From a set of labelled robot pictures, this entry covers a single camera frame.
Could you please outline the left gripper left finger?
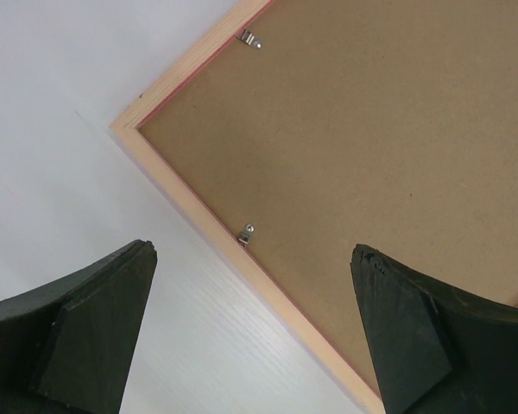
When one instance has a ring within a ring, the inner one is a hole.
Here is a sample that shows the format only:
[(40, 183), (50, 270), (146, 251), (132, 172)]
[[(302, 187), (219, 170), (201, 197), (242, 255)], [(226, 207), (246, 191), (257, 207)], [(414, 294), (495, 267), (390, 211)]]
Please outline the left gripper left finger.
[(156, 265), (135, 240), (0, 301), (0, 413), (118, 413)]

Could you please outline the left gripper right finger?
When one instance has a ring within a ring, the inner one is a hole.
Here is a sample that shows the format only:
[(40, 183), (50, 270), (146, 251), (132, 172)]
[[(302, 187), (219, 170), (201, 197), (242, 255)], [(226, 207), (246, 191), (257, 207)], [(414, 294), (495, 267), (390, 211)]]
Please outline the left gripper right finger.
[(518, 309), (363, 244), (351, 274), (387, 413), (518, 413)]

